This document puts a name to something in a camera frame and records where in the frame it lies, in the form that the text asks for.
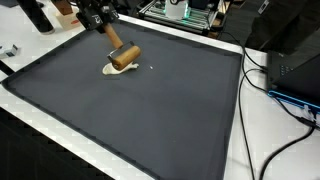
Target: white surface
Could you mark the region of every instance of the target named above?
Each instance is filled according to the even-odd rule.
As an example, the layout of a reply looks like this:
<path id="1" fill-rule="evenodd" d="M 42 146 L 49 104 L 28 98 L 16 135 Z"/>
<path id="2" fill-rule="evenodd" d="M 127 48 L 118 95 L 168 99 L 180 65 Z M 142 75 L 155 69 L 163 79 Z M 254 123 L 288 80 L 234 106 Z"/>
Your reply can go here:
<path id="1" fill-rule="evenodd" d="M 46 5 L 45 13 L 56 28 L 56 33 L 53 35 L 40 35 L 20 8 L 8 9 L 0 6 L 1 41 L 14 43 L 22 48 L 16 57 L 4 60 L 14 70 L 26 66 L 83 31 L 82 27 L 70 31 L 62 30 L 53 16 L 56 9 L 48 1 L 42 2 Z M 236 45 L 130 17 L 121 16 L 121 19 L 229 51 L 242 52 L 241 48 Z M 253 50 L 248 50 L 248 53 L 257 63 L 265 64 L 266 55 L 264 53 Z M 245 66 L 246 69 L 254 67 L 248 60 Z M 0 73 L 0 80 L 5 77 L 3 73 Z M 254 84 L 264 86 L 263 75 L 253 72 L 249 77 Z M 273 100 L 250 87 L 248 83 L 244 83 L 241 97 L 249 146 L 257 176 L 263 161 L 271 152 L 292 139 L 302 136 L 307 129 L 289 117 Z M 115 179 L 152 179 L 93 141 L 13 96 L 2 86 L 0 86 L 0 106 Z M 289 108 L 293 112 L 301 113 L 298 108 L 292 106 Z M 265 180 L 319 180 L 319 136 L 319 132 L 316 131 L 308 140 L 281 153 L 270 164 Z M 237 108 L 229 143 L 225 180 L 251 179 L 247 159 Z"/>

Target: black cable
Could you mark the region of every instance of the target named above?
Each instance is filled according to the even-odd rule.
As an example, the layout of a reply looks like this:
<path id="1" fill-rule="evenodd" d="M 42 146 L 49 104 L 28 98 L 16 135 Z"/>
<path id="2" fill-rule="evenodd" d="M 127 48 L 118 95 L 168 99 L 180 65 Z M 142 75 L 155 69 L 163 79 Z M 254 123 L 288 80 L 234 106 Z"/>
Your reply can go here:
<path id="1" fill-rule="evenodd" d="M 267 67 L 259 65 L 258 63 L 256 63 L 256 62 L 249 56 L 249 54 L 248 54 L 247 51 L 246 51 L 246 48 L 245 48 L 231 33 L 228 33 L 228 32 L 221 32 L 221 33 L 228 34 L 229 36 L 231 36 L 231 37 L 237 42 L 237 44 L 242 47 L 242 49 L 243 49 L 243 51 L 244 51 L 244 54 L 249 58 L 249 60 L 250 60 L 253 64 L 255 64 L 256 66 L 258 66 L 259 68 L 261 68 L 261 69 L 263 69 L 263 70 L 267 70 Z"/>
<path id="2" fill-rule="evenodd" d="M 242 55 L 242 59 L 241 59 L 241 61 L 242 61 L 241 68 L 242 68 L 242 72 L 244 73 L 244 77 L 247 79 L 247 81 L 250 83 L 251 86 L 255 87 L 256 89 L 259 89 L 259 90 L 262 91 L 262 92 L 268 93 L 265 89 L 262 89 L 262 88 L 260 88 L 260 87 L 258 87 L 258 86 L 256 86 L 256 85 L 254 85 L 254 84 L 251 82 L 251 80 L 248 78 L 248 76 L 245 74 L 246 71 L 245 71 L 245 69 L 244 69 L 244 60 L 245 60 L 246 48 L 245 48 L 232 34 L 230 34 L 230 33 L 228 33 L 228 32 L 223 32 L 223 33 L 230 35 L 230 36 L 239 44 L 239 46 L 241 46 L 241 48 L 242 48 L 243 55 Z M 263 68 L 262 66 L 259 65 L 259 67 L 260 67 L 262 70 L 266 71 L 265 68 Z"/>
<path id="3" fill-rule="evenodd" d="M 260 177 L 259 177 L 259 180 L 263 180 L 263 176 L 264 176 L 264 173 L 269 165 L 269 163 L 271 162 L 271 160 L 276 157 L 279 153 L 281 153 L 282 151 L 284 151 L 285 149 L 287 149 L 288 147 L 302 141 L 302 140 L 305 140 L 307 139 L 308 137 L 310 137 L 312 135 L 312 133 L 314 132 L 314 127 L 311 127 L 310 130 L 307 132 L 307 134 L 305 134 L 304 136 L 296 139 L 296 140 L 293 140 L 291 142 L 289 142 L 288 144 L 282 146 L 280 149 L 278 149 L 277 151 L 273 152 L 269 157 L 268 159 L 264 162 L 263 166 L 262 166 L 262 170 L 261 170 L 261 173 L 260 173 Z"/>
<path id="4" fill-rule="evenodd" d="M 252 165 L 252 159 L 251 159 L 251 153 L 250 153 L 249 144 L 248 144 L 248 140 L 247 140 L 246 130 L 245 130 L 245 127 L 244 127 L 242 107 L 241 107 L 241 89 L 242 89 L 242 84 L 243 84 L 243 81 L 244 81 L 245 77 L 247 76 L 247 74 L 249 72 L 251 72 L 251 71 L 260 71 L 262 73 L 265 73 L 265 71 L 263 71 L 261 69 L 250 69 L 250 70 L 248 70 L 248 71 L 246 71 L 244 73 L 244 75 L 243 75 L 243 77 L 241 79 L 241 82 L 240 82 L 240 87 L 239 87 L 239 92 L 238 92 L 238 104 L 239 104 L 242 132 L 243 132 L 244 141 L 245 141 L 245 144 L 246 144 L 246 149 L 247 149 L 247 154 L 248 154 L 248 159 L 249 159 L 249 163 L 250 163 L 251 176 L 252 176 L 252 179 L 255 180 L 255 175 L 254 175 L 254 170 L 253 170 L 253 165 Z"/>
<path id="5" fill-rule="evenodd" d="M 242 130 L 243 130 L 243 134 L 244 134 L 244 137 L 245 137 L 245 144 L 246 144 L 246 148 L 247 148 L 247 153 L 248 153 L 248 159 L 249 159 L 249 163 L 250 163 L 250 169 L 251 169 L 251 174 L 252 174 L 252 178 L 253 180 L 255 180 L 255 176 L 254 176 L 254 171 L 253 171 L 253 166 L 252 166 L 252 160 L 251 160 L 251 155 L 250 155 L 250 150 L 249 150 L 249 145 L 248 145 L 248 141 L 247 141 L 247 138 L 246 138 L 246 131 L 245 131 L 245 128 L 244 128 L 244 122 L 243 122 L 243 114 L 242 114 L 242 108 L 241 108 L 241 88 L 242 88 L 242 84 L 243 84 L 243 81 L 244 79 L 246 78 L 247 81 L 250 83 L 251 86 L 263 91 L 263 92 L 266 92 L 266 90 L 262 89 L 262 88 L 259 88 L 257 86 L 255 86 L 254 84 L 252 84 L 252 82 L 250 81 L 250 79 L 248 78 L 247 74 L 251 71 L 260 71 L 262 73 L 266 73 L 267 69 L 266 67 L 264 66 L 260 66 L 258 65 L 256 62 L 254 62 L 251 57 L 248 55 L 248 53 L 246 52 L 245 50 L 245 47 L 241 45 L 241 43 L 236 40 L 236 38 L 228 33 L 228 32 L 223 32 L 225 34 L 229 34 L 241 47 L 242 47 L 242 50 L 243 50 L 243 55 L 242 55 L 242 71 L 244 73 L 242 79 L 241 79 L 241 82 L 240 82 L 240 87 L 239 87 L 239 111 L 240 111 L 240 119 L 241 119 L 241 125 L 242 125 Z M 245 55 L 248 56 L 248 58 L 255 64 L 257 65 L 258 67 L 260 67 L 261 69 L 250 69 L 248 71 L 245 72 L 244 70 L 244 60 L 245 60 Z M 291 113 L 285 106 L 284 104 L 277 98 L 275 98 L 275 100 L 277 102 L 279 102 L 279 104 L 282 106 L 282 108 L 292 117 L 294 117 L 297 121 L 301 122 L 302 124 L 304 125 L 307 125 L 308 127 L 310 127 L 310 130 L 308 131 L 307 134 L 305 134 L 304 136 L 294 140 L 294 141 L 291 141 L 289 143 L 287 143 L 286 145 L 282 146 L 281 148 L 279 148 L 278 150 L 276 150 L 275 152 L 273 152 L 269 157 L 268 159 L 264 162 L 263 166 L 262 166 L 262 170 L 261 170 L 261 173 L 260 173 L 260 176 L 259 176 L 259 180 L 263 180 L 263 176 L 264 176 L 264 173 L 269 165 L 269 163 L 272 161 L 272 159 L 274 157 L 276 157 L 279 153 L 281 153 L 282 151 L 284 151 L 285 149 L 287 149 L 288 147 L 302 141 L 302 140 L 305 140 L 307 139 L 308 137 L 310 137 L 312 135 L 312 133 L 314 132 L 315 128 L 319 128 L 316 124 L 315 121 L 309 121 L 303 117 L 297 117 L 295 116 L 293 113 Z"/>
<path id="6" fill-rule="evenodd" d="M 306 119 L 306 118 L 303 118 L 303 117 L 298 117 L 298 116 L 292 114 L 292 113 L 288 110 L 288 108 L 287 108 L 279 99 L 277 99 L 277 98 L 274 98 L 274 99 L 280 104 L 280 106 L 284 109 L 284 111 L 286 111 L 286 113 L 288 113 L 290 116 L 292 116 L 293 118 L 295 118 L 297 121 L 299 121 L 300 123 L 302 123 L 302 124 L 304 124 L 304 125 L 306 125 L 306 126 L 314 127 L 314 128 L 316 128 L 316 129 L 319 129 L 319 126 L 318 126 L 315 122 L 310 121 L 310 120 L 308 120 L 308 119 Z"/>

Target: black mat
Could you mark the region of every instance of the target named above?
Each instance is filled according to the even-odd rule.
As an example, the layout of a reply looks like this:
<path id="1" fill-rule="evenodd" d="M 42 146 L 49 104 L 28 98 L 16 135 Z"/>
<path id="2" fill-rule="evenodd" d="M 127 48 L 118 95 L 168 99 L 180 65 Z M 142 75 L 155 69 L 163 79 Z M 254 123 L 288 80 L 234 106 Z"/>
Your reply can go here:
<path id="1" fill-rule="evenodd" d="M 223 178 L 240 55 L 128 23 L 138 70 L 101 73 L 113 50 L 85 32 L 4 81 L 6 89 L 154 178 Z"/>
<path id="2" fill-rule="evenodd" d="M 1 180 L 114 180 L 0 107 Z"/>
<path id="3" fill-rule="evenodd" d="M 11 8 L 17 6 L 18 2 L 16 0 L 0 0 L 0 5 Z"/>

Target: floor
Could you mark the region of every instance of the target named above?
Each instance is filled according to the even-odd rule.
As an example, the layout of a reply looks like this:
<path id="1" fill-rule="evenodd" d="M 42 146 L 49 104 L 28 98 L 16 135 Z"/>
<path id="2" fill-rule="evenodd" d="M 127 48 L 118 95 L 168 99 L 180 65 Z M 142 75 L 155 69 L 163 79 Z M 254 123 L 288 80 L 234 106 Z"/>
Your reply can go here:
<path id="1" fill-rule="evenodd" d="M 1 180 L 113 180 L 0 108 Z"/>
<path id="2" fill-rule="evenodd" d="M 129 0 L 132 7 L 141 0 Z M 255 17 L 259 16 L 258 9 L 264 0 L 246 0 L 240 9 L 230 9 L 226 22 L 225 31 L 233 34 L 241 44 L 245 44 L 251 32 L 251 24 Z M 221 36 L 220 40 L 235 43 L 228 35 Z M 308 59 L 320 53 L 320 30 L 307 39 L 299 51 L 292 55 L 291 59 Z"/>

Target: wooden rolling pin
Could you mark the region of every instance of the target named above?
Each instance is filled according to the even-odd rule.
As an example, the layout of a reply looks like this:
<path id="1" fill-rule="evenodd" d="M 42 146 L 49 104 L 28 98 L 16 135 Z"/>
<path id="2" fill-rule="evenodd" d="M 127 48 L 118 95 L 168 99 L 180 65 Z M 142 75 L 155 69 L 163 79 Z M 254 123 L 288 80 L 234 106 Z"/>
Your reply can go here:
<path id="1" fill-rule="evenodd" d="M 123 42 L 121 41 L 117 33 L 114 31 L 110 23 L 104 26 L 104 31 L 109 37 L 114 48 L 119 49 L 123 46 Z M 132 61 L 138 58 L 140 54 L 141 49 L 138 46 L 132 46 L 131 48 L 120 54 L 118 57 L 113 58 L 112 65 L 116 70 L 121 71 L 128 64 L 130 64 Z"/>
<path id="2" fill-rule="evenodd" d="M 104 26 L 104 31 L 109 37 L 114 48 L 119 49 L 121 46 L 123 46 L 123 42 L 121 41 L 117 33 L 114 31 L 110 23 Z"/>

